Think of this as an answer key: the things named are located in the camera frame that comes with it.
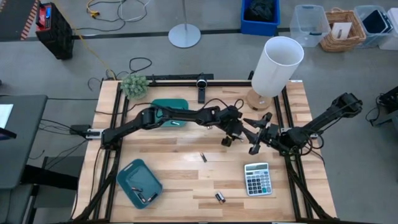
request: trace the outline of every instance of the blue bin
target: blue bin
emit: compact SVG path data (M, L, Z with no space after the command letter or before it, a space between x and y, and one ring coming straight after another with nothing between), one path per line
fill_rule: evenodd
M242 13L241 13L241 33L252 35L266 35L273 36L276 28L280 24L280 11L279 0L275 2L275 13L273 22L258 22L244 20L244 12L250 6L252 0L242 0Z

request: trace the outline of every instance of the green tray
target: green tray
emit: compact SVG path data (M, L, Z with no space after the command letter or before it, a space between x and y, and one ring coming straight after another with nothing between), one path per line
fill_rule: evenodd
M143 209L155 201L162 193L163 186L149 170L142 159L136 159L122 169L116 177L118 184L128 196L131 203L138 209ZM131 187L142 189L142 192L131 190ZM142 202L138 193L148 199L154 193L157 197L151 202Z
M188 101L184 99L156 99L152 101L152 103L157 104L159 106L168 106L170 108L175 108L175 109L188 109ZM161 116L162 112L158 111L156 116L155 116L155 122L158 122L160 118L157 116ZM184 127L186 125L186 121L177 121L177 120L170 120L168 122L165 122L162 127Z

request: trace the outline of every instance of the black crate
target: black crate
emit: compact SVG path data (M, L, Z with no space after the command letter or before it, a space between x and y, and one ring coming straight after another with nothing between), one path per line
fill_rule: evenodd
M37 10L36 23L39 22L40 8L51 7L51 15L49 19L45 19L49 27L44 30L37 30L36 36L48 48L57 59L72 58L73 39L72 28L62 16L54 3L41 4Z

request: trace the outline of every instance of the wooden lamp base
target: wooden lamp base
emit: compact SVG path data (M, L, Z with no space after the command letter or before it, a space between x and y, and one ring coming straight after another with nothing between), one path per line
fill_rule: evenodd
M249 107L255 111L263 111L267 109L272 103L271 97L260 96L253 89L248 92L246 100Z

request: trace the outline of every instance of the gray floor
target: gray floor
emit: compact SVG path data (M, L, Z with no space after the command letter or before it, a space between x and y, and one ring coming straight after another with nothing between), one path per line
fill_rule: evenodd
M60 1L62 8L77 27L103 25L85 14L86 1ZM238 0L189 0L188 20L200 29L237 29L240 26ZM386 9L396 7L393 0L319 1L281 0L280 27L288 27L296 4L314 3L325 7L353 9L356 5L378 4ZM180 1L152 0L148 16L128 24L120 33L163 32L182 21ZM115 8L104 6L101 13L113 18ZM84 34L99 32L85 31ZM167 37L137 37L125 39L88 40L109 66L120 72L128 69L133 57L148 57L153 65L143 75L214 73L217 79L246 79L254 69L268 37L219 34L203 35L198 45L190 49L173 47ZM69 61L55 60L40 42L0 43L1 79L5 83L0 94L43 93L51 97L95 98L98 88L90 91L87 80L103 77L104 67L82 43L75 42L74 57ZM364 101L363 112L353 119L342 120L325 134L322 149L326 172L338 216L343 220L396 223L398 214L398 133L392 125L372 128L365 121L374 107L375 97L398 84L398 52L379 49L358 49L343 54L329 54L321 48L305 49L305 60L293 79L305 84L312 115L322 113L338 95L352 92ZM44 118L65 124L91 123L95 102L49 101ZM67 146L79 143L77 137L39 133L32 150L34 157L43 149L46 156L56 156ZM74 156L83 156L81 147ZM42 159L30 161L41 165ZM70 207L42 209L37 223L62 221L70 216Z

